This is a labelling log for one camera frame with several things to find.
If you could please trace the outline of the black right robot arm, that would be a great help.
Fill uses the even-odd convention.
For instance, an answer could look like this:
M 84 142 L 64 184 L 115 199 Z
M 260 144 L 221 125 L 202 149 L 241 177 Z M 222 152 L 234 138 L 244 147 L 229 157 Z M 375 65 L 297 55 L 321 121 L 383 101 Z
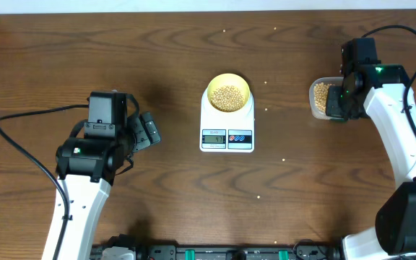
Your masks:
M 342 83 L 329 89 L 326 115 L 369 118 L 393 168 L 396 190 L 379 209 L 374 227 L 342 241 L 345 259 L 416 256 L 416 105 L 410 78 L 399 64 L 382 64 L 372 38 L 342 46 Z

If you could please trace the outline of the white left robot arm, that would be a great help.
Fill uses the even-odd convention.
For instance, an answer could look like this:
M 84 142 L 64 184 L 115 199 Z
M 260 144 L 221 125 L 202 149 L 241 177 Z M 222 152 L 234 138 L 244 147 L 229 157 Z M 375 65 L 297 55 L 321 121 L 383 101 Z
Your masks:
M 56 152 L 56 194 L 43 259 L 88 259 L 95 231 L 117 175 L 133 168 L 136 152 L 160 142 L 145 112 L 123 121 L 83 120 Z

